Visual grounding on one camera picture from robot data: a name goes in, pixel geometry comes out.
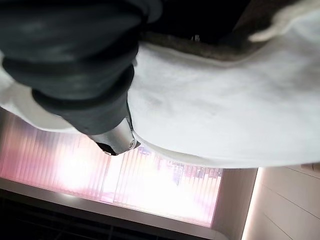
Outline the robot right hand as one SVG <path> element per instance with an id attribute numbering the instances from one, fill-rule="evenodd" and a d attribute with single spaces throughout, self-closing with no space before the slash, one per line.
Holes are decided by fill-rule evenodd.
<path id="1" fill-rule="evenodd" d="M 136 148 L 128 90 L 144 31 L 207 43 L 228 33 L 246 0 L 3 0 L 4 70 L 103 151 Z"/>

